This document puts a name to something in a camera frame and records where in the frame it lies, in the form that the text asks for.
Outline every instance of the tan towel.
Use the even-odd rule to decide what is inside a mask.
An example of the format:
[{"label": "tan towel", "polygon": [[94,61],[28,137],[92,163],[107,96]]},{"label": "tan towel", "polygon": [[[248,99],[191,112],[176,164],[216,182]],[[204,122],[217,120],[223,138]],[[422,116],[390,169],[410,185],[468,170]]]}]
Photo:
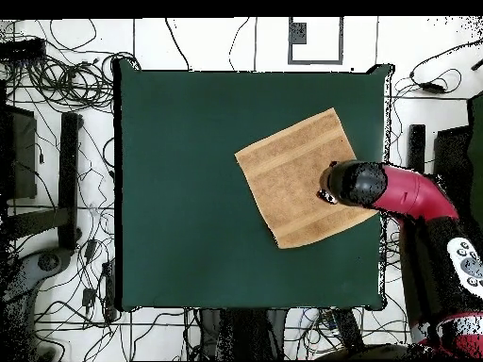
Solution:
[{"label": "tan towel", "polygon": [[281,249],[325,239],[376,213],[331,205],[316,195],[331,161],[356,158],[334,108],[251,144],[235,157]]}]

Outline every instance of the floor tile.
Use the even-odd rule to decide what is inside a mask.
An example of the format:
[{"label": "floor tile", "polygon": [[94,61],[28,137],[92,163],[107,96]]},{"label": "floor tile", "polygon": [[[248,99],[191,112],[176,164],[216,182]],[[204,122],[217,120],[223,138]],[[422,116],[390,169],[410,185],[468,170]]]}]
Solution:
[{"label": "floor tile", "polygon": [[[308,44],[316,41],[320,43],[322,48],[332,48],[334,46],[332,42],[324,43],[324,38],[317,37],[318,25],[324,25],[324,18],[296,17],[296,21],[299,23],[306,22]],[[289,17],[259,17],[257,28],[257,71],[353,71],[365,73],[375,64],[376,22],[376,17],[344,17],[342,65],[289,65]],[[317,57],[317,53],[316,51],[313,53],[314,57]]]},{"label": "floor tile", "polygon": [[[419,62],[451,47],[479,39],[481,23],[476,20],[477,18],[479,17],[381,16],[379,17],[377,62],[395,65],[392,77],[392,82],[395,84],[398,80],[408,77]],[[414,79],[417,82],[426,82],[449,69],[457,69],[462,75],[459,88],[441,97],[470,98],[483,91],[483,69],[471,70],[471,67],[483,57],[482,46],[483,43],[480,43],[431,59],[416,70]],[[443,78],[447,81],[449,90],[458,84],[458,73],[454,71]],[[400,85],[411,83],[407,79]],[[425,94],[422,90],[417,90],[411,95],[434,96],[434,94]]]},{"label": "floor tile", "polygon": [[[168,24],[191,69],[253,71],[255,18],[168,18]],[[164,18],[136,20],[135,49],[144,70],[187,69]]]}]

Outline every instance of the black cable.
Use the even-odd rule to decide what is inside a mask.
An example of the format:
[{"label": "black cable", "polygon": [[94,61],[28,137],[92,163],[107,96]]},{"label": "black cable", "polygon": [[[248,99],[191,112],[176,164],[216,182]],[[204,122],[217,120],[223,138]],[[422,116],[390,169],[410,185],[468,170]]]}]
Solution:
[{"label": "black cable", "polygon": [[58,359],[58,362],[61,362],[62,361],[62,358],[64,357],[65,355],[65,347],[63,344],[61,343],[57,343],[56,341],[54,340],[48,340],[47,338],[42,338],[40,337],[39,335],[37,335],[37,333],[34,334],[35,337],[40,340],[40,341],[44,341],[46,343],[50,343],[50,344],[55,344],[56,346],[59,346],[61,349],[62,349],[62,354],[60,355],[60,358]]},{"label": "black cable", "polygon": [[[437,54],[436,56],[432,56],[432,57],[430,57],[430,58],[427,58],[427,59],[425,59],[425,60],[421,61],[419,64],[417,64],[417,65],[416,65],[416,66],[415,66],[415,67],[412,69],[412,71],[411,71],[411,72],[410,72],[410,74],[409,74],[409,78],[412,80],[412,82],[413,82],[415,85],[421,86],[421,85],[423,85],[424,83],[418,83],[418,82],[416,82],[416,80],[414,80],[414,73],[415,73],[415,71],[416,71],[416,70],[417,70],[417,69],[418,69],[418,68],[419,68],[421,65],[426,64],[426,63],[427,63],[428,61],[430,61],[431,59],[438,58],[438,57],[440,57],[440,56],[442,56],[442,55],[444,55],[444,54],[451,54],[451,53],[453,53],[453,52],[455,52],[455,51],[457,51],[457,50],[459,50],[459,49],[461,49],[461,48],[463,48],[463,47],[470,47],[470,46],[473,46],[473,45],[476,45],[476,44],[480,44],[480,43],[482,43],[482,42],[483,42],[483,38],[478,39],[477,41],[471,41],[471,42],[467,42],[467,43],[459,44],[458,46],[455,46],[455,47],[452,47],[452,48],[450,48],[450,49],[448,49],[448,50],[445,50],[445,51],[443,51],[442,53]],[[461,82],[461,73],[460,73],[458,70],[451,69],[451,70],[448,70],[448,71],[457,71],[457,72],[459,73],[459,77],[460,77],[459,83]],[[457,88],[458,88],[458,87],[456,87],[455,89],[450,90],[450,91],[445,91],[444,93],[445,93],[445,94],[450,93],[450,92],[452,92],[452,91],[455,91]]]},{"label": "black cable", "polygon": [[19,164],[22,168],[25,168],[26,170],[32,172],[34,175],[36,175],[42,182],[43,186],[45,187],[45,191],[47,192],[47,196],[49,197],[50,203],[52,204],[52,208],[54,208],[54,211],[57,211],[56,205],[54,204],[54,200],[52,200],[52,196],[50,195],[50,191],[47,188],[47,185],[43,181],[42,177],[37,173],[36,171],[32,170],[30,167],[27,167],[25,164],[23,164],[20,161],[15,161],[17,164]]},{"label": "black cable", "polygon": [[104,160],[104,162],[110,166],[110,168],[114,168],[114,165],[110,164],[107,160],[106,160],[106,147],[108,147],[108,144],[111,143],[112,141],[114,140],[114,138],[110,138],[108,141],[106,141],[106,144],[104,144],[104,147],[102,148],[102,159]]},{"label": "black cable", "polygon": [[190,64],[188,63],[188,60],[186,59],[185,55],[183,54],[183,52],[181,51],[181,49],[179,48],[179,46],[177,44],[175,34],[173,33],[173,30],[171,29],[171,26],[170,26],[170,23],[168,22],[168,19],[165,18],[164,22],[166,23],[166,26],[168,26],[168,30],[170,31],[170,34],[171,34],[171,39],[173,39],[173,42],[175,43],[177,51],[179,52],[179,54],[183,57],[183,59],[186,62],[186,69],[189,71],[190,70]]},{"label": "black cable", "polygon": [[119,327],[119,335],[120,335],[120,340],[121,340],[121,350],[123,351],[123,357],[125,358],[125,362],[129,362],[129,359],[127,359],[127,356],[125,356],[125,345],[123,343],[123,328],[120,326]]},{"label": "black cable", "polygon": [[160,313],[158,314],[155,319],[153,320],[153,323],[151,324],[151,326],[149,327],[149,329],[143,333],[141,336],[139,336],[138,338],[136,338],[134,340],[134,343],[133,343],[133,353],[132,353],[132,357],[131,357],[131,361],[134,361],[134,358],[136,356],[136,343],[141,340],[142,338],[146,337],[149,332],[151,332],[153,330],[153,328],[155,327],[155,323],[158,321],[158,319],[160,317],[166,317],[166,316],[169,316],[169,317],[179,317],[181,315],[184,315],[184,311],[183,312],[180,312],[178,314],[172,314],[172,313],[169,313],[169,312],[163,312],[163,313]]},{"label": "black cable", "polygon": [[246,21],[243,24],[241,24],[241,26],[237,30],[237,33],[235,34],[235,37],[233,38],[233,42],[231,43],[230,52],[228,53],[228,61],[229,61],[230,65],[231,65],[231,69],[233,71],[235,71],[235,68],[233,67],[233,64],[231,63],[231,51],[233,50],[233,46],[235,45],[235,41],[237,40],[237,37],[238,37],[239,32],[241,31],[241,29],[246,25],[246,23],[249,20],[250,20],[250,17],[248,17],[246,19]]},{"label": "black cable", "polygon": [[91,26],[92,26],[92,29],[93,29],[93,35],[92,35],[92,38],[90,38],[90,39],[89,39],[88,41],[86,41],[85,43],[79,44],[79,45],[78,45],[78,46],[76,46],[76,47],[70,47],[70,48],[69,48],[69,47],[66,47],[64,44],[60,43],[60,42],[57,40],[56,35],[54,35],[54,30],[53,30],[53,28],[52,28],[52,24],[53,24],[54,20],[50,20],[50,25],[49,25],[49,27],[50,27],[50,34],[52,35],[52,38],[54,39],[54,41],[56,41],[56,43],[57,43],[57,44],[58,44],[58,45],[59,45],[59,46],[60,46],[62,49],[64,49],[64,50],[69,50],[69,51],[77,50],[77,49],[79,49],[79,48],[81,48],[81,47],[84,47],[85,45],[87,45],[87,44],[91,43],[92,41],[94,41],[94,40],[95,40],[95,38],[97,38],[97,29],[95,28],[94,23],[92,22],[92,20],[91,20],[91,19],[88,19],[88,21],[91,23]]}]

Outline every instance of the green table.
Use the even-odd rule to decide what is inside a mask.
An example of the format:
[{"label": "green table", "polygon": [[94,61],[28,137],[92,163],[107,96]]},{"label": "green table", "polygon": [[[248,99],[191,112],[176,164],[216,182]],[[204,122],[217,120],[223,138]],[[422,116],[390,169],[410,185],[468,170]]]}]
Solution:
[{"label": "green table", "polygon": [[358,159],[381,160],[390,71],[161,72],[120,61],[116,302],[124,309],[379,308],[379,216],[280,250],[234,154],[334,107]]}]

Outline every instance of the floor grout line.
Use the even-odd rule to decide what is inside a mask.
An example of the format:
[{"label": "floor grout line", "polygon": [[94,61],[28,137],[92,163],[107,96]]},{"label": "floor grout line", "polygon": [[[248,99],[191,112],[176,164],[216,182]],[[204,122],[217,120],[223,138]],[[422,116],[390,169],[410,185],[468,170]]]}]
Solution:
[{"label": "floor grout line", "polygon": [[463,97],[418,97],[418,96],[388,96],[385,95],[384,98],[391,98],[391,99],[401,99],[401,100],[442,100],[442,101],[468,101],[471,99],[463,98]]},{"label": "floor grout line", "polygon": [[[8,208],[37,208],[37,209],[54,209],[52,206],[11,206],[8,205]],[[113,206],[101,206],[101,207],[96,207],[96,206],[78,206],[77,209],[108,209],[115,211],[115,208]]]}]

